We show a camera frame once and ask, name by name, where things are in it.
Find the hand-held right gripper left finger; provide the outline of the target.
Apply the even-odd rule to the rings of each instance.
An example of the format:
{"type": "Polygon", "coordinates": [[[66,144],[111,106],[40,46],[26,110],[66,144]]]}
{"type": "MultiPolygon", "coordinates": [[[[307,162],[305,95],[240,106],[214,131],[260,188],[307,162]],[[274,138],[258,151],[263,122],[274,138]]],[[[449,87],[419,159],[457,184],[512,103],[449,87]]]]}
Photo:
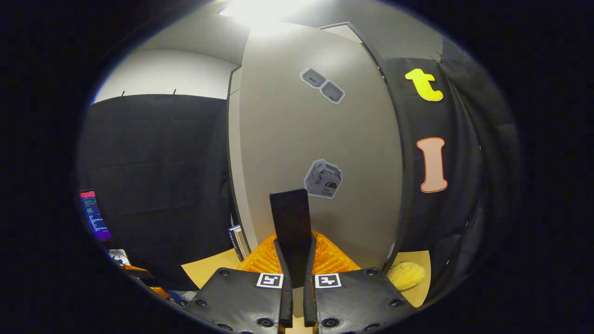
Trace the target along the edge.
{"type": "Polygon", "coordinates": [[[284,334],[292,326],[291,277],[276,235],[236,268],[217,268],[185,311],[222,334],[284,334]]]}

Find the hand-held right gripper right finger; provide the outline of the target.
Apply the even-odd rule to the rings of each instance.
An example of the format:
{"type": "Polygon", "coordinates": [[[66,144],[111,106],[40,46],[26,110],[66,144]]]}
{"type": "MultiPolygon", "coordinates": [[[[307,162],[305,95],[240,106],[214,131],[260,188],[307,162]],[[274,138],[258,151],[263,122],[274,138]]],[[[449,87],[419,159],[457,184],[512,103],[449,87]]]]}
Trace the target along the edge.
{"type": "Polygon", "coordinates": [[[304,324],[315,334],[386,331],[416,309],[379,268],[360,268],[314,231],[304,283],[304,324]]]}

